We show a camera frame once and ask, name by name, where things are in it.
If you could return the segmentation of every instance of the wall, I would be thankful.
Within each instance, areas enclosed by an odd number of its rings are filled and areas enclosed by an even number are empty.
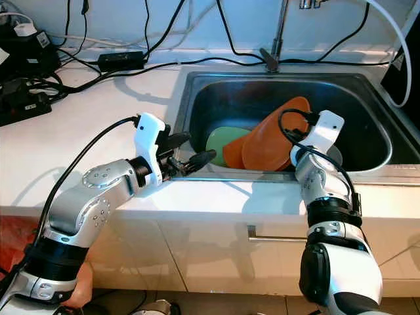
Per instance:
[[[142,37],[146,11],[143,0],[89,0],[89,37],[134,41]],[[415,0],[378,0],[399,23],[404,25]],[[36,21],[40,28],[55,34],[64,33],[66,0],[12,0]],[[188,4],[193,3],[193,19],[213,0],[186,0],[173,29],[185,28]],[[223,7],[235,46],[239,49],[271,47],[276,31],[280,0],[224,0]],[[83,35],[82,0],[72,1],[70,34]],[[178,0],[149,0],[149,33],[162,32],[168,24]],[[283,34],[285,51],[294,53],[325,50],[357,28],[362,20],[365,3],[361,0],[330,0],[318,10],[299,10],[299,1],[290,0]],[[373,8],[363,31],[343,45],[344,50],[385,51],[392,47],[396,36],[386,20]],[[180,35],[171,36],[163,46],[176,43]],[[179,47],[184,49],[225,49],[228,42],[217,7]]]

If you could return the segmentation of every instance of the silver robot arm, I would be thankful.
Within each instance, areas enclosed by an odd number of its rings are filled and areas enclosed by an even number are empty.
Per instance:
[[[78,185],[54,200],[41,239],[0,298],[0,315],[67,314],[58,305],[72,295],[79,268],[112,212],[147,185],[186,176],[215,156],[214,151],[202,152],[186,163],[177,161],[174,149],[189,134],[169,136],[169,131],[158,118],[142,114],[135,159],[88,170]]]
[[[343,125],[343,118],[324,110],[300,144],[327,154]],[[385,314],[378,311],[382,276],[361,229],[360,200],[324,158],[294,146],[291,160],[308,211],[302,293],[324,314]]]

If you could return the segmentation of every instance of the sink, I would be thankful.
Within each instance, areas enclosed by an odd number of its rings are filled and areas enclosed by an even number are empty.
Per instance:
[[[331,110],[345,119],[335,145],[355,182],[420,185],[419,143],[357,73],[189,73],[174,132],[189,131],[191,139],[177,157],[188,159],[205,150],[217,127],[252,130],[296,96],[305,96],[313,112]],[[295,177],[293,167],[262,172],[209,164],[187,179],[281,182]]]

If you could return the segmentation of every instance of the countertop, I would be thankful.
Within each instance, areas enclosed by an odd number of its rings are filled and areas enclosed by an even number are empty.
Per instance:
[[[52,105],[46,115],[0,127],[0,212],[2,215],[36,215],[58,179],[80,150],[97,133],[128,116],[150,112],[174,125],[186,75],[191,71],[263,72],[262,66],[226,64],[174,66],[142,75],[104,81],[71,94]],[[348,72],[334,66],[283,66],[284,72]],[[363,73],[373,85],[384,69]],[[80,85],[95,73],[74,63],[60,70],[67,85]],[[91,167],[115,159],[133,158],[135,128],[118,127],[83,158],[62,189],[74,186]],[[364,217],[420,219],[420,188],[357,185]],[[284,215],[303,218],[297,183],[199,182],[173,180],[147,188],[119,208],[126,215],[174,213],[226,213],[233,215]]]

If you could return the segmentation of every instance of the faucet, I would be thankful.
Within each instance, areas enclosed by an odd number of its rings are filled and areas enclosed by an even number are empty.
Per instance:
[[[321,7],[321,2],[327,0],[300,0],[300,9],[318,9]],[[269,54],[264,48],[260,48],[260,53],[266,62],[267,72],[276,73],[278,72],[278,64],[280,61],[280,52],[282,51],[283,45],[283,28],[285,22],[285,16],[289,0],[282,0],[282,7],[280,9],[280,15],[278,18],[278,27],[276,37],[273,39],[273,45],[271,47],[271,54]]]

